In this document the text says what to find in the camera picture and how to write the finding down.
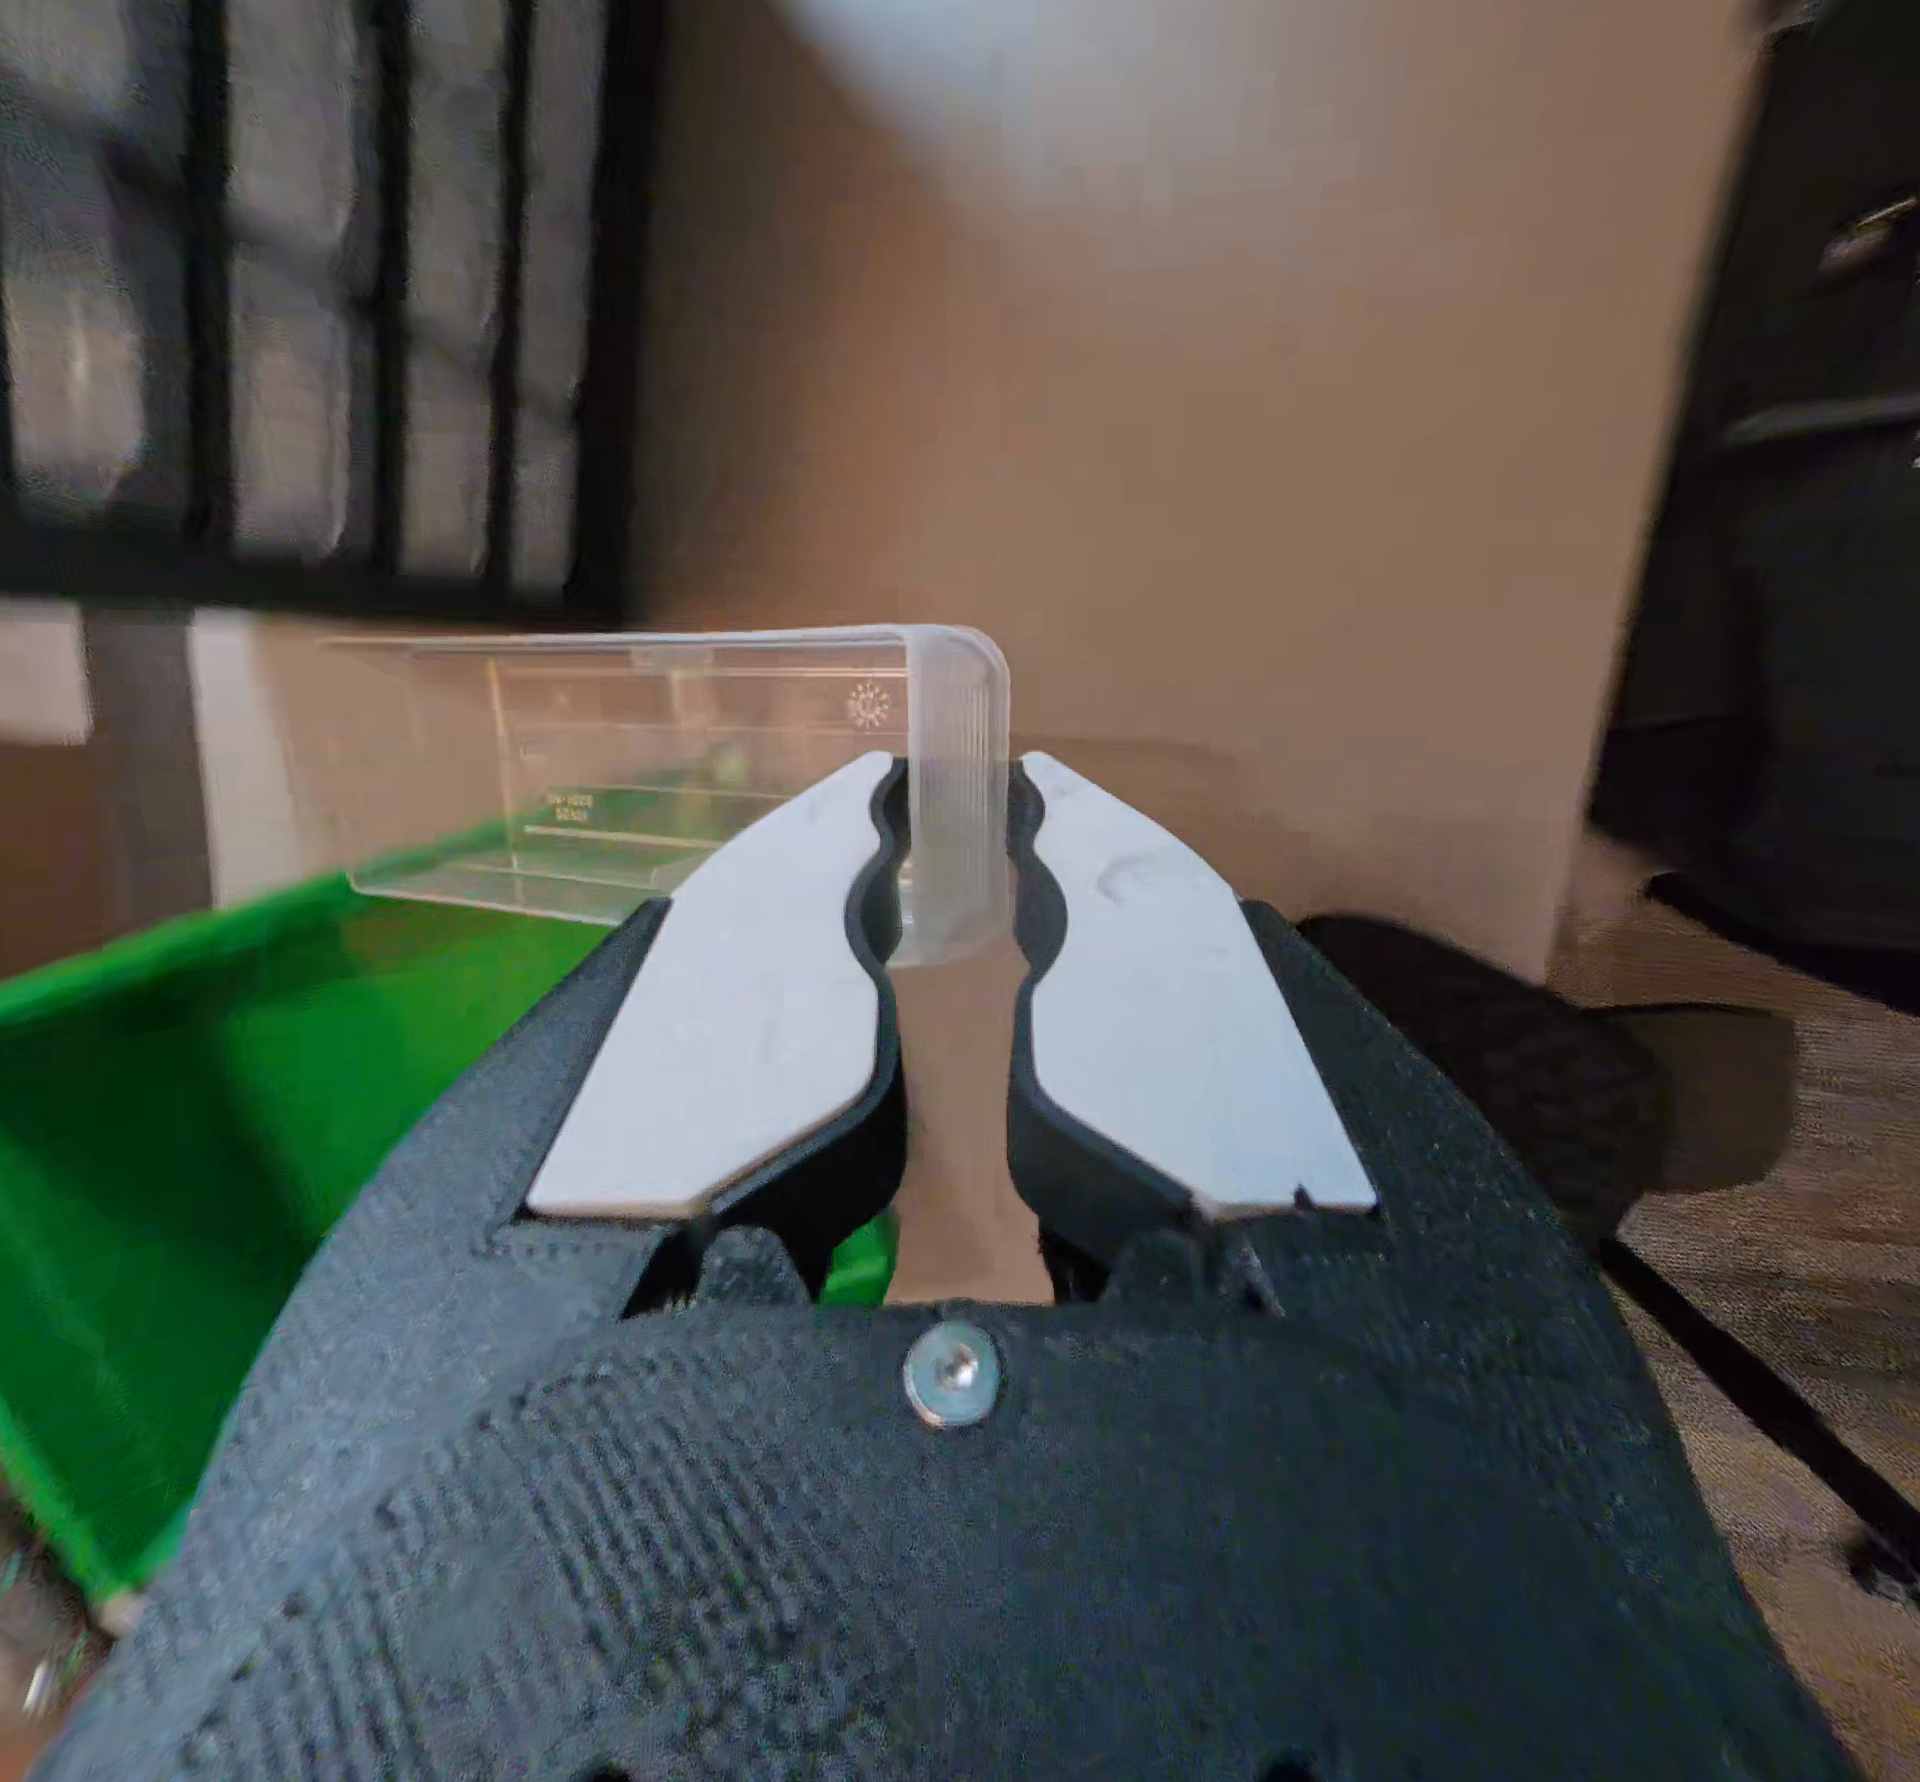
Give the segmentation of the light grey desk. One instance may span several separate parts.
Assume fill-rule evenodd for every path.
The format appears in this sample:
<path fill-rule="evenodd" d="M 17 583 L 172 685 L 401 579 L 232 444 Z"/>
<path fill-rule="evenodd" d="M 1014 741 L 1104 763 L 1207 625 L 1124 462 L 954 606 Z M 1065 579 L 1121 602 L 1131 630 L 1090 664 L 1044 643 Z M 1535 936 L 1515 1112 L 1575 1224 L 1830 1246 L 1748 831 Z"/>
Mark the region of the light grey desk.
<path fill-rule="evenodd" d="M 1538 973 L 1757 0 L 4 0 L 4 972 L 320 868 L 323 633 L 974 625 Z"/>

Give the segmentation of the clear plastic drawer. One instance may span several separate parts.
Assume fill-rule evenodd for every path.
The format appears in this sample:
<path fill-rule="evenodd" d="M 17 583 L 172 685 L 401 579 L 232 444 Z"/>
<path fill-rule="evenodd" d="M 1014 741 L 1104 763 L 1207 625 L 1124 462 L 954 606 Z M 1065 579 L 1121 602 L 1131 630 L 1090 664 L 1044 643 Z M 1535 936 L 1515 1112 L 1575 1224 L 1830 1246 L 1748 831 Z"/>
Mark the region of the clear plastic drawer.
<path fill-rule="evenodd" d="M 897 960 L 996 939 L 1010 671 L 954 625 L 337 639 L 300 817 L 372 895 L 614 925 L 867 756 L 903 767 Z"/>

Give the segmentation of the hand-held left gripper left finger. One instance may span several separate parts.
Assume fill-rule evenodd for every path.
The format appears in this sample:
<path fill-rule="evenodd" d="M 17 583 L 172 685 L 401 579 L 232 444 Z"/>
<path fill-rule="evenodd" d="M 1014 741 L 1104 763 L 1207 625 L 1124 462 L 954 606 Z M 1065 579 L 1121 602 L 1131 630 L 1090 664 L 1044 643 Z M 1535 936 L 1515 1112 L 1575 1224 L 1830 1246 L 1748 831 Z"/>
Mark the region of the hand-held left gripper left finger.
<path fill-rule="evenodd" d="M 680 884 L 528 1187 L 533 1216 L 694 1220 L 872 1083 L 880 991 L 848 904 L 896 767 L 850 761 Z"/>

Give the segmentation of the green plastic bin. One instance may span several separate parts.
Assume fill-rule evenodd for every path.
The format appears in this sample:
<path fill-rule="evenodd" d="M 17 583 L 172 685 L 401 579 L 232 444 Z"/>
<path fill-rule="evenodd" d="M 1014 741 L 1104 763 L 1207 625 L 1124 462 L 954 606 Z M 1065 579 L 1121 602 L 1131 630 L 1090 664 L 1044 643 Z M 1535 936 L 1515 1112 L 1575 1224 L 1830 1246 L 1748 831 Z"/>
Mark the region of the green plastic bin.
<path fill-rule="evenodd" d="M 329 1229 L 606 936 L 326 876 L 4 984 L 4 1485 L 83 1598 L 167 1566 Z"/>

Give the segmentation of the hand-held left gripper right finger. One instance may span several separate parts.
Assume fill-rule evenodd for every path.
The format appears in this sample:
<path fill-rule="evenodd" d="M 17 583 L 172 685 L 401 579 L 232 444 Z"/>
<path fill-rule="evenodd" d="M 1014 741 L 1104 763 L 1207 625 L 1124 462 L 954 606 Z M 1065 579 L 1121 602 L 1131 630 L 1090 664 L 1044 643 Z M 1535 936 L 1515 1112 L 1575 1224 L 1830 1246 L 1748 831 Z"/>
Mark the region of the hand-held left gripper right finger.
<path fill-rule="evenodd" d="M 1054 756 L 1013 769 L 1009 1165 L 1043 1225 L 1367 1216 L 1380 1194 L 1232 884 Z"/>

